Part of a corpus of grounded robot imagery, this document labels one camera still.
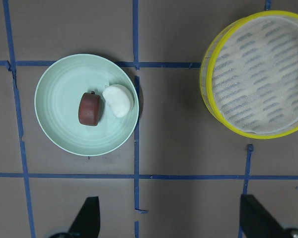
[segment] round plate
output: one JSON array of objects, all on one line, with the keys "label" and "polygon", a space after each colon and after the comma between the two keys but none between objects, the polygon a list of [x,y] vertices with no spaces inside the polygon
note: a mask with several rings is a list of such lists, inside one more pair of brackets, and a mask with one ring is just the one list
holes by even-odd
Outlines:
[{"label": "round plate", "polygon": [[[105,103],[106,86],[121,84],[134,97],[134,107],[117,118]],[[78,121],[78,107],[85,92],[101,96],[97,126]],[[125,72],[113,62],[95,55],[72,55],[51,65],[42,75],[35,91],[35,114],[48,138],[76,155],[106,154],[121,146],[135,129],[139,116],[136,90]]]}]

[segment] yellow rim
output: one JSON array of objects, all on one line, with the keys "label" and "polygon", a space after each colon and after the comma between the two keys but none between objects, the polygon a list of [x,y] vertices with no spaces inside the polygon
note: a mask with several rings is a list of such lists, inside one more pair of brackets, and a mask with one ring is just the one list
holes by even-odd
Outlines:
[{"label": "yellow rim", "polygon": [[[244,24],[246,24],[247,22],[261,17],[261,16],[269,16],[269,15],[279,15],[279,16],[289,16],[289,17],[293,17],[298,19],[298,14],[292,13],[292,12],[287,12],[287,11],[264,11],[264,12],[259,12],[253,15],[250,15],[248,17],[245,17],[239,21],[236,21],[234,24],[234,26],[232,26],[224,35],[223,37],[219,40],[219,42],[217,43],[216,47],[214,48],[214,51],[210,57],[209,60],[209,64],[207,67],[207,76],[206,76],[206,91],[207,91],[207,97],[208,97],[208,101],[211,105],[211,108],[208,107],[207,103],[205,103],[209,109],[209,111],[212,113],[212,115],[219,120],[222,124],[224,124],[226,127],[228,127],[230,130],[236,132],[237,134],[240,134],[242,136],[246,136],[249,138],[254,138],[254,139],[272,139],[272,138],[278,138],[281,136],[285,136],[288,134],[291,134],[295,131],[298,130],[298,126],[296,126],[293,129],[290,129],[288,131],[282,132],[282,133],[278,133],[278,134],[271,134],[271,135],[260,135],[260,134],[252,134],[252,133],[248,133],[248,132],[244,132],[242,130],[237,129],[236,127],[234,127],[233,125],[231,125],[221,114],[221,112],[219,111],[218,107],[216,106],[214,97],[213,97],[213,90],[212,90],[212,76],[213,76],[213,68],[215,66],[216,60],[219,56],[219,53],[222,49],[222,47],[224,46],[224,44],[227,42],[227,40],[231,37],[231,35],[238,30],[241,26],[243,26]],[[211,45],[209,46],[207,52],[205,55],[207,55],[207,53],[209,52],[211,46],[213,45],[213,43],[217,40],[217,38],[219,37],[219,35],[221,34],[219,33],[217,35],[217,37],[213,40],[213,42],[211,43]],[[203,67],[205,64],[205,58],[203,59],[202,65],[201,65],[201,70],[200,70],[200,90],[201,90],[201,94],[202,94],[202,98],[204,100],[204,102],[206,102],[206,99],[203,96],[203,92],[202,92],[202,71],[203,71]]]}]

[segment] round container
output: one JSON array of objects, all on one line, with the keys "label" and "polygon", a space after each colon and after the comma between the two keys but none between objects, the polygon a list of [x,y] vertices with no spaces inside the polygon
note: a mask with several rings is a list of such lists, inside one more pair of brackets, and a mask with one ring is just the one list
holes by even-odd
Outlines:
[{"label": "round container", "polygon": [[[121,84],[134,98],[134,107],[117,118],[102,97],[106,86]],[[97,126],[79,123],[78,108],[83,93],[101,96]],[[76,155],[97,156],[121,146],[133,133],[139,102],[133,83],[113,62],[100,56],[80,54],[60,59],[42,75],[35,91],[34,107],[39,124],[48,138]]]},{"label": "round container", "polygon": [[240,19],[210,44],[200,89],[232,131],[270,139],[298,130],[298,15],[265,11]]}]

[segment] light green plate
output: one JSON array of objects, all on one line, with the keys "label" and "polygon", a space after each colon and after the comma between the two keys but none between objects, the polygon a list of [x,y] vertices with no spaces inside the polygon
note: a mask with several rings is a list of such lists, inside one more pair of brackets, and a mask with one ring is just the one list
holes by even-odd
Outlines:
[{"label": "light green plate", "polygon": [[[106,86],[121,84],[134,97],[134,107],[123,118],[114,116],[102,97]],[[78,107],[85,92],[101,96],[101,118],[97,126],[78,121]],[[139,116],[136,90],[125,72],[113,62],[95,55],[72,55],[51,65],[35,91],[35,114],[56,145],[73,154],[96,156],[121,146],[135,129]]]}]

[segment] brown object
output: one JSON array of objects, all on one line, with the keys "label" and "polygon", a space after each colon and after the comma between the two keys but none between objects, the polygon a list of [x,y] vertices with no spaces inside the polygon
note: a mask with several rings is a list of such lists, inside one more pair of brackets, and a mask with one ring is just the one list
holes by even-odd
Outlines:
[{"label": "brown object", "polygon": [[78,120],[83,125],[97,125],[100,113],[100,96],[91,93],[84,93],[79,104]]}]

